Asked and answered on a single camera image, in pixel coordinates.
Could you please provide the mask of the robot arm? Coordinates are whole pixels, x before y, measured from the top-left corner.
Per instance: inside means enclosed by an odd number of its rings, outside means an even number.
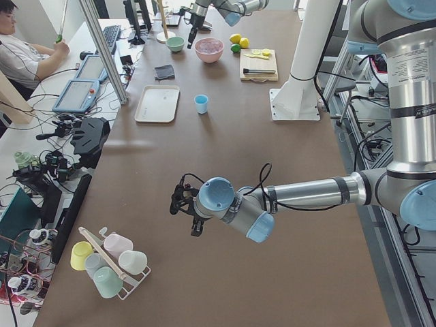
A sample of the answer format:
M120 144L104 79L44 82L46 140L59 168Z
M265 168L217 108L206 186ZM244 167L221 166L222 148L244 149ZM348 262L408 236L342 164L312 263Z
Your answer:
M190 13L189 24L191 30L187 39L187 48L190 49L195 41L198 30L203 26L208 9L213 6L225 20L233 27L243 16L267 7L269 0L197 0L187 10Z
M352 1L344 19L345 52L381 55L387 64L389 122L362 131L349 114L357 133L354 156L362 163L348 176L318 181L235 190L215 177L184 189L194 236L216 217L260 243L279 211L327 211L349 203L378 206L408 225L435 229L435 2Z

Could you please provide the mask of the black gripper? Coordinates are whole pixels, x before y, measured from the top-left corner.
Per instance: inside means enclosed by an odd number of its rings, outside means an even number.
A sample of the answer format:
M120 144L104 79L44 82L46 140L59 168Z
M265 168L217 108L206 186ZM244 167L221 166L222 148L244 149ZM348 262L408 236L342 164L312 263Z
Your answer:
M191 13L189 23L191 24L192 29L190 30L189 35L188 35L188 39L187 39L187 48L188 49L191 49L191 47L195 41L197 32L199 29L202 28L204 21L205 21L205 16L201 16L201 15L196 14L196 13Z
M197 212L193 213L193 221L191 227L191 235L192 236L201 236L204 228L204 223L208 220L208 217L203 217L197 214Z

